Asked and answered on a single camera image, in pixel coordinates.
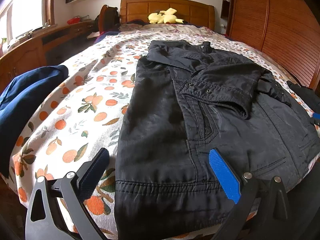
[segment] pikachu plush toy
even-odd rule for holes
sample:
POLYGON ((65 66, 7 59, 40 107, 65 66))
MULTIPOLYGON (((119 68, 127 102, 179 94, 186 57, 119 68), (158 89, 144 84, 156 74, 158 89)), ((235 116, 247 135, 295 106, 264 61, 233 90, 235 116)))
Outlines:
POLYGON ((151 13, 148 16, 148 19, 151 24, 156 23, 166 23, 166 24, 175 24, 175 23, 184 23, 183 20, 177 19, 174 15, 177 10, 169 8, 166 11, 160 11, 159 13, 151 13))

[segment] window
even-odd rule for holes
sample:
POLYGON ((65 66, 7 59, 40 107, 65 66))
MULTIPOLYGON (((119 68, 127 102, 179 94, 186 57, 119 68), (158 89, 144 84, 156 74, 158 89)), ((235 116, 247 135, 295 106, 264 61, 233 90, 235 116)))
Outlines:
POLYGON ((7 42, 24 33, 43 26, 43 0, 13 0, 0 19, 1 38, 7 42))

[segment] bedsheet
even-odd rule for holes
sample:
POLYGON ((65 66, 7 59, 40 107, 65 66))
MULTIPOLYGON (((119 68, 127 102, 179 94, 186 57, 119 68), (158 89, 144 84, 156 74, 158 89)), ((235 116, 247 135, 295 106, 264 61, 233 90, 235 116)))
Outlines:
MULTIPOLYGON (((183 39, 192 45, 210 41, 216 49, 242 54, 272 71, 308 114, 313 113, 289 89, 281 71, 243 43, 229 41, 205 27, 187 25, 146 25, 138 30, 128 25, 121 31, 63 63, 69 69, 69 77, 38 107, 19 136, 11 155, 10 177, 4 180, 24 206, 28 207, 39 176, 62 178, 69 171, 77 171, 105 147, 110 153, 110 164, 84 204, 106 237, 117 239, 114 219, 117 140, 135 85, 137 61, 148 53, 152 40, 183 39)), ((318 157, 319 154, 311 161, 309 170, 318 157)), ((69 230, 76 232, 63 200, 58 203, 69 230)), ((216 225, 170 239, 192 239, 213 234, 218 228, 216 225)))

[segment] jacket zipper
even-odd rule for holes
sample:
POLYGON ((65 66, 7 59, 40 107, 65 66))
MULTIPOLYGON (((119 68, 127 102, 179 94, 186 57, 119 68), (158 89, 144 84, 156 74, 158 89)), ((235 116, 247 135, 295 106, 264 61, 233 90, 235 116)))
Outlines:
POLYGON ((284 147, 286 148, 287 152, 288 152, 289 155, 290 155, 290 158, 291 158, 291 160, 292 160, 292 163, 293 163, 293 165, 294 165, 294 167, 295 167, 295 169, 296 169, 296 174, 297 174, 297 176, 298 176, 298 179, 300 179, 299 171, 298 171, 298 169, 297 169, 297 166, 296 166, 296 164, 294 163, 294 160, 293 160, 293 158, 292 158, 292 155, 291 155, 290 151, 288 150, 287 146, 285 145, 285 143, 284 143, 284 141, 283 141, 283 139, 282 139, 282 137, 281 137, 281 135, 280 135, 277 127, 275 126, 275 124, 273 123, 273 121, 270 119, 270 117, 268 116, 268 114, 266 113, 266 111, 262 108, 262 106, 261 106, 259 103, 258 103, 258 105, 259 105, 259 107, 262 109, 262 111, 264 112, 264 114, 266 115, 266 117, 268 117, 268 119, 269 119, 270 122, 272 123, 273 127, 275 128, 275 130, 277 131, 277 134, 278 134, 279 138, 281 139, 284 147))
POLYGON ((211 128, 211 125, 209 122, 209 118, 208 118, 207 114, 205 113, 201 102, 199 102, 199 107, 200 107, 200 111, 201 111, 202 118, 204 121, 204 137, 207 138, 210 134, 212 134, 212 128, 211 128))

